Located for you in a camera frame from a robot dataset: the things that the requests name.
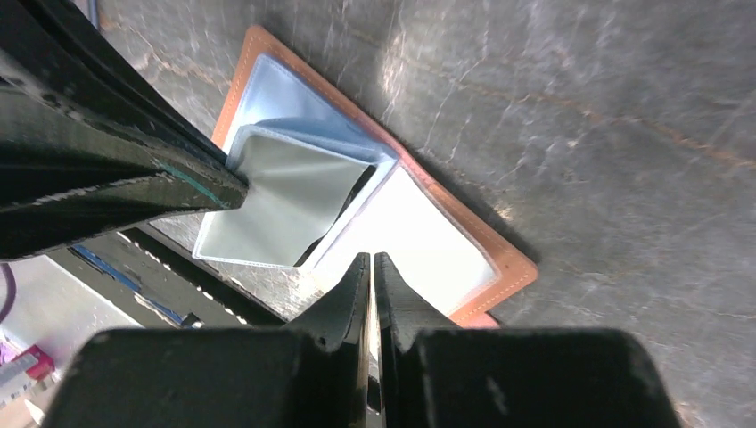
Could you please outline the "tan leather card holder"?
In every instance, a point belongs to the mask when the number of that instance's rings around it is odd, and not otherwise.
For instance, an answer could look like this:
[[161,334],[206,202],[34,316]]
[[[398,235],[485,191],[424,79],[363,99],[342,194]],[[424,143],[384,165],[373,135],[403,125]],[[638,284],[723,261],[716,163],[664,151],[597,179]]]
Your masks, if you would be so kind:
[[[245,35],[212,139],[249,190],[238,209],[204,217],[196,259],[293,268],[328,290],[356,254],[385,252],[464,327],[490,325],[489,311],[538,277],[531,259],[262,27]],[[336,219],[370,165],[375,173]]]

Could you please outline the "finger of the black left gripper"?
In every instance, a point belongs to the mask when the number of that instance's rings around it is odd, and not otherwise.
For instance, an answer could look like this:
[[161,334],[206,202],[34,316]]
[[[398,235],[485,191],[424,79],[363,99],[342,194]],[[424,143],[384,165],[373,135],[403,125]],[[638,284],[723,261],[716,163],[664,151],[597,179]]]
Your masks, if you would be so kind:
[[2,2],[2,260],[236,209],[247,189],[74,3]]

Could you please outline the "black credit card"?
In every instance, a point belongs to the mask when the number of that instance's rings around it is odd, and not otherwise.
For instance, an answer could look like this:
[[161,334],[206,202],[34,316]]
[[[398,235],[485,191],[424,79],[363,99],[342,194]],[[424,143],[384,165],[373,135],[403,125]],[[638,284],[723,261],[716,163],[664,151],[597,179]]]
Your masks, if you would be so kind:
[[[366,183],[368,180],[373,176],[373,174],[376,171],[376,167],[373,165],[367,166],[364,172],[361,174],[359,179],[355,182],[355,184],[350,189],[344,203],[341,206],[341,209],[336,216],[336,219],[339,219],[343,213],[346,211],[346,209],[350,206],[350,204],[354,201],[354,199],[357,197],[357,195],[362,191],[362,189],[366,186]],[[315,251],[316,247],[323,241],[325,238],[324,235],[320,236],[318,239],[316,239],[314,242],[312,242],[309,247],[301,254],[300,258],[295,262],[294,266],[296,268],[301,267],[311,256],[311,254]]]

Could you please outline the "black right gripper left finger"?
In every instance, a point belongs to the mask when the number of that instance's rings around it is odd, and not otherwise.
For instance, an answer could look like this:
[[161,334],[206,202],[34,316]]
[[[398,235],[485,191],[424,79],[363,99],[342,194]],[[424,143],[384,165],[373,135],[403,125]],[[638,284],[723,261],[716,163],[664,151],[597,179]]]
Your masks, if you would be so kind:
[[77,354],[46,427],[363,427],[370,261],[278,328],[113,329]]

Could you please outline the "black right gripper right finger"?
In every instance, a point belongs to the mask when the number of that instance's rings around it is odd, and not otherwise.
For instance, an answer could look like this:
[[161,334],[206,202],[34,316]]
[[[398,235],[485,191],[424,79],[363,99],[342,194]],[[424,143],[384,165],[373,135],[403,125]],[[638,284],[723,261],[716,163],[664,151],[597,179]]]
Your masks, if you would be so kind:
[[388,427],[677,427],[649,353],[613,328],[464,329],[374,256]]

